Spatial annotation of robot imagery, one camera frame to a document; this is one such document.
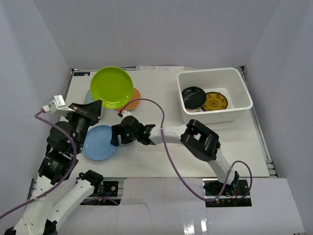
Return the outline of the light blue round plate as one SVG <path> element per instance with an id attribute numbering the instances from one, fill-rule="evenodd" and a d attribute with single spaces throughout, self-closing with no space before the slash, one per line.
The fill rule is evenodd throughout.
<path id="1" fill-rule="evenodd" d="M 111 144 L 112 128 L 98 125 L 88 130 L 82 153 L 90 160 L 102 161 L 113 156 L 117 147 Z"/>

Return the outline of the green round plate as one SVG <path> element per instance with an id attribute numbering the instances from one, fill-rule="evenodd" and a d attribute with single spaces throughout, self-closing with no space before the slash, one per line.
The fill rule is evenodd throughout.
<path id="1" fill-rule="evenodd" d="M 134 85 L 123 69 L 105 67 L 95 73 L 89 90 L 94 100 L 102 100 L 104 108 L 119 109 L 130 101 Z"/>

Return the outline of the black round plate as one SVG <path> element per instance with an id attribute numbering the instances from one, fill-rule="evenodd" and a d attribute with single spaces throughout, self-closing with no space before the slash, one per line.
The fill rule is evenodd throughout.
<path id="1" fill-rule="evenodd" d="M 206 102 L 206 93 L 199 87 L 185 88 L 181 94 L 186 109 L 200 108 Z"/>

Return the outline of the yellow patterned plate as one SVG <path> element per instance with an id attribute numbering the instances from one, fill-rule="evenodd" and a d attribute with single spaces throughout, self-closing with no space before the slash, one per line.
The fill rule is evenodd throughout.
<path id="1" fill-rule="evenodd" d="M 218 111 L 225 110 L 228 107 L 226 97 L 219 92 L 206 93 L 206 101 L 201 106 L 203 111 Z"/>

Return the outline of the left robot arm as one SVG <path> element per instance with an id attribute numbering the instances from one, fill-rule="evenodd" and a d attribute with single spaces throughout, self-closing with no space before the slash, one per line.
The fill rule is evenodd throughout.
<path id="1" fill-rule="evenodd" d="M 45 157 L 31 198 L 21 205 L 25 211 L 6 235 L 56 235 L 81 202 L 103 191 L 103 176 L 88 170 L 79 174 L 78 184 L 63 199 L 58 199 L 78 163 L 89 127 L 99 122 L 101 107 L 101 100 L 66 106 L 57 95 L 35 114 L 36 119 L 51 126 Z"/>

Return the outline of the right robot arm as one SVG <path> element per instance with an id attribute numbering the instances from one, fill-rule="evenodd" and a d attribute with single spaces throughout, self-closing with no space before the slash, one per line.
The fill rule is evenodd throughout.
<path id="1" fill-rule="evenodd" d="M 199 121 L 192 119 L 186 125 L 159 127 L 143 125 L 135 117 L 127 116 L 112 126 L 111 144 L 115 147 L 137 141 L 143 145 L 175 143 L 184 145 L 197 159 L 210 165 L 226 195 L 239 188 L 239 173 L 230 168 L 223 155 L 219 135 Z"/>

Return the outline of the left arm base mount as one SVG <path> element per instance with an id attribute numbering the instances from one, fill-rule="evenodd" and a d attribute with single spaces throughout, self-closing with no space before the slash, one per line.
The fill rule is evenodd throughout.
<path id="1" fill-rule="evenodd" d="M 85 199 L 84 206 L 118 206 L 123 193 L 123 183 L 119 181 L 104 181 L 98 192 Z"/>

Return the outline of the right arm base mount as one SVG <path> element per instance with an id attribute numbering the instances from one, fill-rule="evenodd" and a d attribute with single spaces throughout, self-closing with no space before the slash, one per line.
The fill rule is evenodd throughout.
<path id="1" fill-rule="evenodd" d="M 215 198 L 219 194 L 222 185 L 218 180 L 204 180 L 205 198 Z M 252 201 L 248 189 L 248 181 L 241 179 L 238 181 L 237 188 L 234 191 L 225 188 L 218 199 L 214 202 L 206 202 L 205 206 L 207 208 L 251 207 Z"/>

